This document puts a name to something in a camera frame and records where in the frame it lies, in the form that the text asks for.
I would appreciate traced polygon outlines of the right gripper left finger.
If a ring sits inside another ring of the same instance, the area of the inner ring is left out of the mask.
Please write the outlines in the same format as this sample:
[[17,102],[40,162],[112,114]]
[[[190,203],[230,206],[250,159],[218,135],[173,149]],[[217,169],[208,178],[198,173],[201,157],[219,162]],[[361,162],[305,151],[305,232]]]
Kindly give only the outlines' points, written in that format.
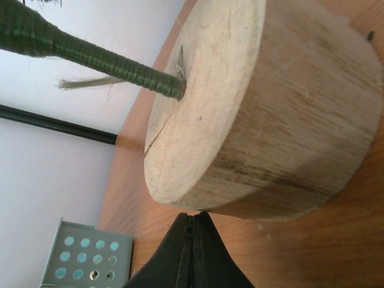
[[193,216],[180,213],[147,263],[124,285],[127,288],[191,287]]

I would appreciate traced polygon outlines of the small green christmas tree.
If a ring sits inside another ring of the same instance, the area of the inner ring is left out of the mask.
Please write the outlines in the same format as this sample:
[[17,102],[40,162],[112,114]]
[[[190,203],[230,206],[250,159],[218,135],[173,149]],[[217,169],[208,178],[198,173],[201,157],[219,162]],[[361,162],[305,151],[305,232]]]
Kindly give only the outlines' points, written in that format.
[[315,1],[197,1],[163,71],[1,2],[1,48],[156,92],[144,174],[159,203],[239,218],[305,215],[341,191],[379,126],[372,45]]

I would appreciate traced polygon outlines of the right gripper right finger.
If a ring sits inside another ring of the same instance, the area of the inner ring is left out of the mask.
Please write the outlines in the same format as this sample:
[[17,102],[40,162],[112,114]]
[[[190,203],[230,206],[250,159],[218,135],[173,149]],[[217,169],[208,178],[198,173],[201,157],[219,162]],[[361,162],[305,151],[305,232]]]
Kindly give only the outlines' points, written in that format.
[[231,258],[207,212],[193,217],[193,287],[246,288],[254,285]]

